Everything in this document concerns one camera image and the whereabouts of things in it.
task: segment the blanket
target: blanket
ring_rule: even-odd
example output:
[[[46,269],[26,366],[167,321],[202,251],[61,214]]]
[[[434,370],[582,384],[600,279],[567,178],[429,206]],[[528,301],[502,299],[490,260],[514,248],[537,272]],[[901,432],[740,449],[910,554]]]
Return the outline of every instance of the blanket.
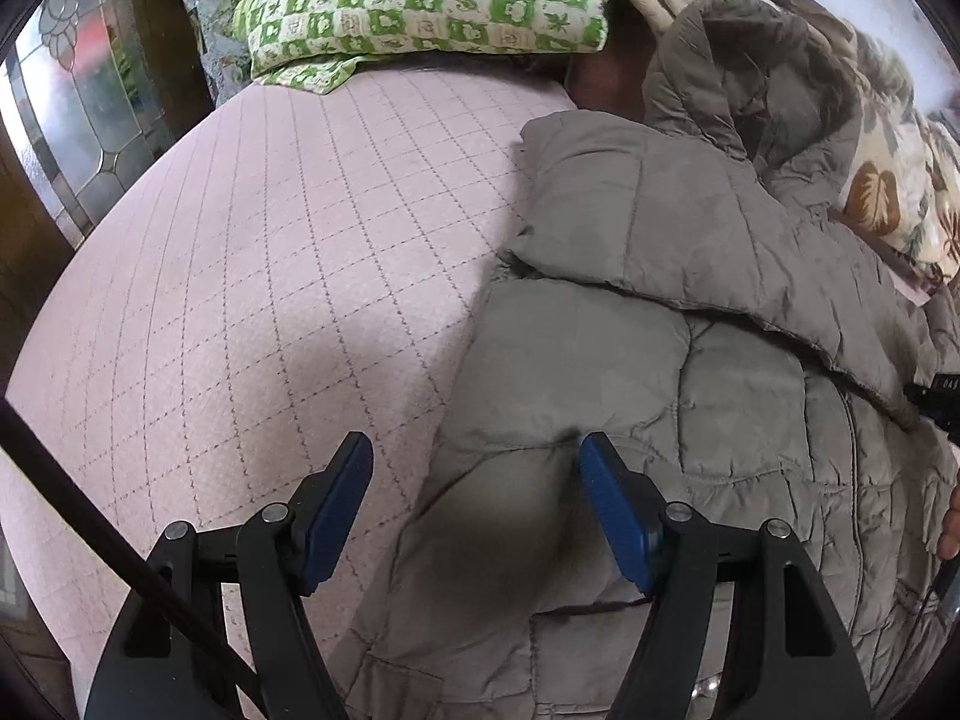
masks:
[[[631,1],[662,35],[696,0]],[[933,286],[952,279],[960,271],[960,148],[942,122],[916,108],[904,62],[816,1],[765,1],[800,16],[856,87],[848,111],[859,122],[856,156],[824,202],[899,252]],[[763,94],[762,87],[750,91]]]
[[[646,124],[527,124],[534,208],[411,518],[331,658],[355,716],[603,716],[649,607],[581,490],[594,430],[668,500],[789,522],[880,696],[956,469],[902,387],[957,370],[960,326],[946,289],[923,308],[900,298],[827,214],[860,135],[836,70],[799,16],[698,0],[661,39]],[[766,108],[746,94],[758,83]],[[720,586],[692,717],[712,710],[730,603]],[[945,635],[922,615],[887,707]]]

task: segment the green checkered pillowcase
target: green checkered pillowcase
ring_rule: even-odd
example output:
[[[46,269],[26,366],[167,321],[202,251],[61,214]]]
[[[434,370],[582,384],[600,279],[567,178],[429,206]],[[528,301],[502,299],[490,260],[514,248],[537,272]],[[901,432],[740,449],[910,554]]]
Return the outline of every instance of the green checkered pillowcase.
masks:
[[[253,74],[321,55],[596,52],[607,0],[243,0]]]

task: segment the black rod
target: black rod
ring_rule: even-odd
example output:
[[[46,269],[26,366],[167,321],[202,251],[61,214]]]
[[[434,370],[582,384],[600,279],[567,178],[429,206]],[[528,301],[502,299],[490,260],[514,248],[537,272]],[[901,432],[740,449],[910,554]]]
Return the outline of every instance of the black rod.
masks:
[[[0,398],[0,448],[90,549],[145,602],[155,605],[171,625],[221,664],[224,675],[266,714],[260,680],[253,669],[138,555],[74,484],[5,397]]]

